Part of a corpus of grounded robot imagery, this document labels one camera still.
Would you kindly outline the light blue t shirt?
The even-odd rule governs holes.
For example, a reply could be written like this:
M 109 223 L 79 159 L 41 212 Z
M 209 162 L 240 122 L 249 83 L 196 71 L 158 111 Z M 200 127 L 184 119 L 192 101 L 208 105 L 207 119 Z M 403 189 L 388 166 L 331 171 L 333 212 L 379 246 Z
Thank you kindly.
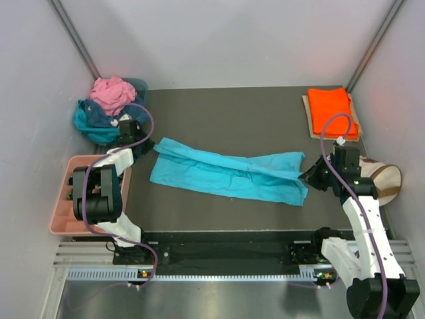
M 169 138 L 155 145 L 150 182 L 224 197 L 302 206 L 302 152 L 251 158 L 196 150 Z

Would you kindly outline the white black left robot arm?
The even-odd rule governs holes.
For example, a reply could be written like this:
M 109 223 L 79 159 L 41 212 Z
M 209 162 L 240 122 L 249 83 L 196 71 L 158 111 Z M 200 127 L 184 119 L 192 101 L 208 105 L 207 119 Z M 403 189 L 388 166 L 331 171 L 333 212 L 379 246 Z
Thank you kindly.
M 125 214 L 120 176 L 155 143 L 147 137 L 136 120 L 118 125 L 117 148 L 88 166 L 74 169 L 72 174 L 73 212 L 77 220 L 99 235 L 98 227 L 111 237 L 115 265 L 142 265 L 155 261 L 143 230 Z

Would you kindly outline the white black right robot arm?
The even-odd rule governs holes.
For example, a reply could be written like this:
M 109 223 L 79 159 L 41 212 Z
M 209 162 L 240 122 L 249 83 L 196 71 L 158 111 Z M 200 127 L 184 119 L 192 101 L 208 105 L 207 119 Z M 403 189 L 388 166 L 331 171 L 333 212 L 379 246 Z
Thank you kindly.
M 354 253 L 340 231 L 323 227 L 313 234 L 310 255 L 329 261 L 343 281 L 353 318 L 406 318 L 420 296 L 406 277 L 384 228 L 374 181 L 361 176 L 360 151 L 335 145 L 299 179 L 321 191 L 332 189 L 352 226 Z

